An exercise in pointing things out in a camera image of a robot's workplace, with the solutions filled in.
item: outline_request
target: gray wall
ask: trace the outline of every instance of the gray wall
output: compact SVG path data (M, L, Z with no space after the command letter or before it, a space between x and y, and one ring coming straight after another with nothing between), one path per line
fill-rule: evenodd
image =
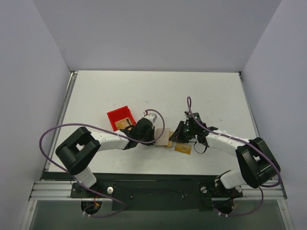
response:
M34 0L72 70L241 71L280 0Z
M281 165L295 229L306 229L307 1L283 0L243 70L260 135Z
M39 136L56 123L70 73L32 1L1 1L0 31L0 229L14 230L43 169Z

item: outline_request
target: purple cable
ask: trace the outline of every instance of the purple cable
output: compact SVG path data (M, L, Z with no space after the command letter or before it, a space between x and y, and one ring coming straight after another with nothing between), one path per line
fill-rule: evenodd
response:
M259 187L258 189L260 189L260 191L261 191L261 201L260 201L260 204L257 206L257 208L255 208L255 209L253 209L253 210L251 210L251 211L249 211L249 212L246 212L246 213L241 213L241 214L227 214L227 216L228 216L228 217L241 217L241 216L247 216L247 215L249 215L249 214L252 214L252 213L258 211L259 208L261 208L261 206L263 205L263 199L264 199L263 190L262 190L260 187ZM221 213L222 216L226 216L225 213L222 213L222 212L220 212L219 210L217 210L217 208L216 208L215 206L214 206L214 209L215 209L216 211L218 211L219 213Z
M94 207L94 206L95 206L95 204L94 204L94 205L89 205L89 206L85 207L85 209L83 210L83 212L86 212L87 209L89 209L90 207ZM120 213L120 212L124 211L126 207L127 207L127 206L125 206L124 208L122 208L122 209L120 209L120 210L118 210L118 211L116 211L116 212L112 212L112 213L107 214L107 215L88 215L88 217L92 217L92 218L104 218L104 217L114 216L114 215L116 215L117 213Z
M161 134L160 134L156 139L154 139L154 140L152 140L152 141L140 141L140 140L135 140L135 139L129 138L129 137L127 137L127 136L120 135L120 134L117 134L117 133L114 133L114 132L111 132L111 131L108 131L108 130L105 130L105 129L102 129L102 128L99 128L99 127L95 127L95 126L92 126L92 125L88 125L88 124L83 124L83 123L68 123L68 124L58 125L58 126L55 126L55 127L53 127L53 128L50 128L50 129L46 130L46 131L42 134L42 136L40 137L40 139L39 139L39 149L40 149L41 153L43 154L43 156L44 156L48 161L50 161L51 163L53 163L54 165L56 165L57 167L59 167L60 169L62 169L64 172L66 172L66 173L69 174L69 172L68 172L67 169L65 169L64 167L60 166L58 163L56 163L55 161L53 161L53 160L45 153L45 151L43 150L42 141L43 141L44 136L45 136L47 133L49 133L50 131L55 130L55 129L57 129L57 128L66 127L66 126L84 126L84 127L89 127L89 128L97 129L97 130L99 130L99 131L102 131L102 132L105 132L105 133L112 134L112 135L114 135L114 136L119 136L119 137L121 137L121 138L125 138L125 139L131 140L131 141L135 141L135 142L138 142L138 143L141 143L141 144L150 144L150 143L156 142L156 141L163 135L164 129L165 129L165 121L164 121L164 118L163 118L163 116L161 115L161 113L159 113L158 111L156 111L156 110L154 110L154 109L147 109L147 110L145 110L145 112L148 112L148 111L153 111L153 112L157 113L157 114L161 117L162 123L163 123L163 129L162 129ZM75 181L78 182L78 180L77 180L77 178L76 178L75 176L72 176L72 177L73 177L73 179L74 179ZM116 211L116 212L113 212L113 213L110 213L110 214L107 214L107 215L101 215L101 216L97 216L97 215L92 216L92 215L91 215L91 217L93 217L93 218L110 217L110 216L113 216L113 215L115 215L115 214L117 214L117 213L119 213L119 212L122 212L122 211L127 207L127 205L126 205L124 202L122 202L122 201L120 201L120 200L117 200L116 198L113 198L113 197L111 197L111 196L108 196L108 195L99 193L99 192L97 192L97 191L95 191L95 190L93 190L93 189L90 189L90 188L84 186L82 183L79 183L79 184L80 184L81 187L83 187L84 189L90 191L91 193L95 193L95 194L97 194L97 195L99 195L99 196L102 196L102 197L105 197L105 198L109 198L109 199L114 200L114 201L116 201L116 202L122 204L123 206L125 206L125 207L122 208L121 210Z
M280 185L282 183L282 177L277 169L277 167L275 166L275 164L266 156L264 155L259 149L257 149L256 147L254 147L252 144L244 141L244 140L241 140L239 138L235 138L235 137L231 137L229 135L226 135L226 134L221 134L221 133L217 133L217 132L214 132L214 131L211 131L209 130L208 128L206 128L205 126L203 126L198 120L196 120L195 116L193 115L193 112L191 110L191 106L192 106L192 99L190 96L187 97L187 104L188 104L188 109L189 109L189 112L191 114L191 116L193 117L193 119L195 120L195 122L200 126L202 127L204 130L208 131L209 133L213 133L215 135L221 135L223 137L227 137L227 138L230 138L232 140L236 140L236 141L240 141L248 146L250 146L252 149L254 149L260 156L262 156L273 168L274 170L276 171L276 174L278 175L278 182L275 183L275 184L272 184L272 185L262 185L262 187L266 187L266 188L272 188L272 187L276 187L278 185Z

